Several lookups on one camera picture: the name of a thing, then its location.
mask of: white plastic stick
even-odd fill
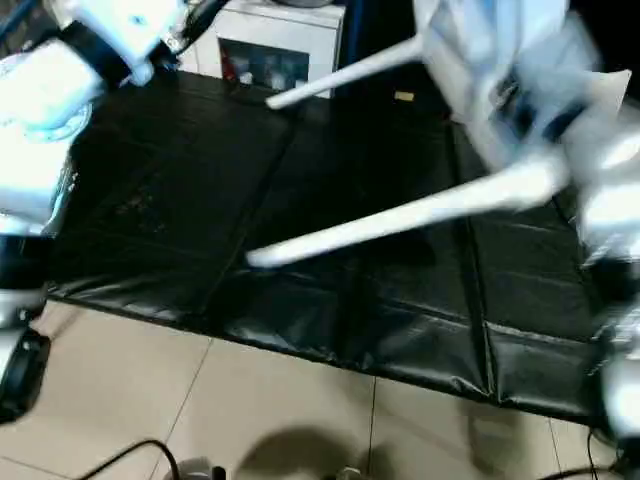
[[[416,36],[315,82],[307,83],[301,87],[268,98],[267,105],[274,110],[280,110],[325,90],[331,90],[383,70],[420,60],[421,57],[422,41],[419,36]]]
[[[249,264],[270,268],[394,233],[487,212],[524,209],[548,201],[565,185],[565,175],[548,161],[518,163],[500,173],[302,237],[254,250]]]

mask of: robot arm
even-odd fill
[[[45,305],[47,264],[74,187],[69,150],[92,100],[146,84],[151,59],[171,55],[162,39],[186,6],[74,0],[67,9],[73,21],[57,36],[0,61],[0,423],[31,409],[44,375],[49,340],[29,323]]]
[[[618,115],[629,72],[599,74],[579,18],[557,0],[414,0],[417,35],[267,100],[285,108],[321,91],[425,64],[492,175],[370,217],[249,252],[278,267],[374,238],[494,209],[544,204],[573,182],[585,267],[613,274],[624,298],[600,336],[611,432],[640,472],[640,115]],[[605,278],[605,285],[611,282]]]

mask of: black cable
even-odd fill
[[[39,0],[22,0],[11,10],[11,13],[0,23],[0,43],[6,41],[5,37],[18,28],[38,2]]]
[[[589,466],[582,468],[572,468],[571,470],[565,470],[564,472],[554,473],[553,475],[548,475],[546,477],[542,477],[539,480],[562,480],[564,478],[577,477],[579,475],[589,475],[594,471],[600,473],[607,473],[611,470],[607,467],[598,467],[598,466]]]
[[[188,49],[209,29],[227,3],[229,0],[204,0],[189,13],[184,30],[181,32],[185,45],[176,55]]]
[[[173,480],[180,480],[180,471],[178,469],[178,463],[176,462],[175,457],[171,453],[171,450],[169,450],[169,448],[161,441],[153,440],[153,439],[143,440],[141,442],[134,443],[133,445],[122,450],[120,453],[111,457],[106,462],[94,468],[89,473],[84,474],[82,477],[78,478],[77,480],[89,480],[90,478],[95,477],[99,473],[103,472],[104,470],[118,463],[120,460],[122,460],[124,457],[126,457],[130,453],[138,450],[139,448],[146,447],[148,445],[153,445],[155,447],[158,447],[160,450],[162,450],[162,453],[164,453],[164,456],[169,461],[169,466],[171,467],[171,476]]]
[[[593,456],[591,455],[591,439],[593,438],[593,428],[589,429],[589,435],[587,435],[587,456],[589,457],[589,466],[591,467],[591,476],[598,480],[598,472],[596,466],[593,463]]]

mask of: beige floor tile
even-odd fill
[[[229,479],[318,480],[366,459],[372,397],[372,377],[214,340],[169,444]]]
[[[0,428],[0,456],[67,477],[145,437],[166,439],[209,339],[65,305],[38,325],[57,335],[40,401]],[[143,451],[101,477],[141,480],[159,454]]]
[[[46,473],[0,458],[0,478],[3,480],[63,480],[53,473]]]
[[[560,468],[569,470],[589,465],[589,457],[587,455],[589,429],[587,427],[560,420],[551,420],[551,430],[556,442]],[[609,466],[616,459],[615,449],[597,438],[591,440],[591,454],[596,465]]]
[[[521,480],[558,471],[544,417],[383,379],[374,412],[374,479]]]

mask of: black foam mat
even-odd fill
[[[597,295],[550,204],[256,271],[248,249],[486,172],[446,114],[313,100],[180,74],[119,92],[74,148],[53,298],[597,422]]]

